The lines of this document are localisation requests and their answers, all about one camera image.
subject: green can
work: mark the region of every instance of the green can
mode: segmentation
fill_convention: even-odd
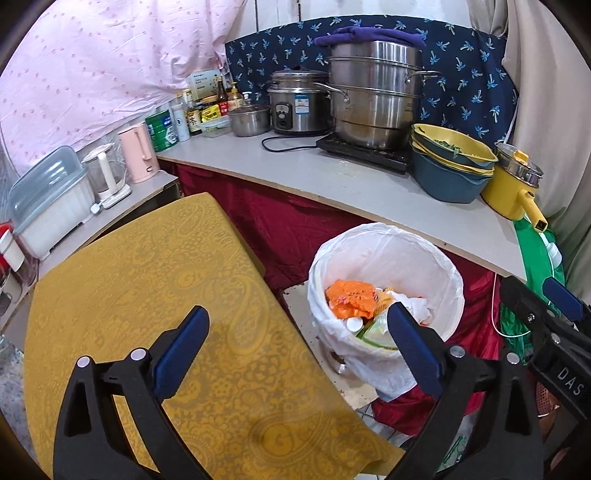
[[[146,118],[146,126],[156,152],[162,152],[178,143],[177,131],[168,110]]]

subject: beige curtain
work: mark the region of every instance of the beige curtain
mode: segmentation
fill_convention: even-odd
[[[467,0],[472,27],[491,35],[507,33],[507,0]]]
[[[501,2],[494,0],[470,3],[487,12],[491,5],[501,10]],[[591,303],[591,71],[540,1],[505,3],[508,39],[503,65],[519,90],[511,143],[544,171],[538,205],[557,235],[567,286]],[[481,15],[479,25],[489,17]]]

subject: stainless steel pot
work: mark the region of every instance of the stainless steel pot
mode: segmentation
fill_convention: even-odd
[[[254,137],[271,126],[270,105],[241,106],[228,112],[230,128],[237,137]]]
[[[387,41],[343,43],[332,47],[329,83],[420,95],[425,78],[423,55],[414,47]]]
[[[332,127],[328,74],[318,70],[279,70],[267,89],[273,128],[282,134],[312,134]]]
[[[333,46],[330,83],[324,88],[331,92],[337,134],[362,147],[401,147],[418,112],[424,81],[440,75],[423,70],[421,51],[413,47],[386,41]]]

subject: navy patterned cloth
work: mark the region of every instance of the navy patterned cloth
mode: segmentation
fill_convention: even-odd
[[[247,35],[226,44],[228,63],[241,92],[268,102],[267,82],[276,70],[302,66],[328,71],[330,48],[314,39],[347,25],[396,28],[419,33],[425,70],[443,73],[427,80],[417,122],[453,128],[492,147],[506,135],[517,90],[501,66],[506,39],[471,28],[394,15],[327,17]]]

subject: orange plastic bag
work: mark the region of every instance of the orange plastic bag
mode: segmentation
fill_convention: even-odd
[[[324,293],[332,313],[340,319],[369,319],[378,304],[374,286],[361,281],[337,280]]]

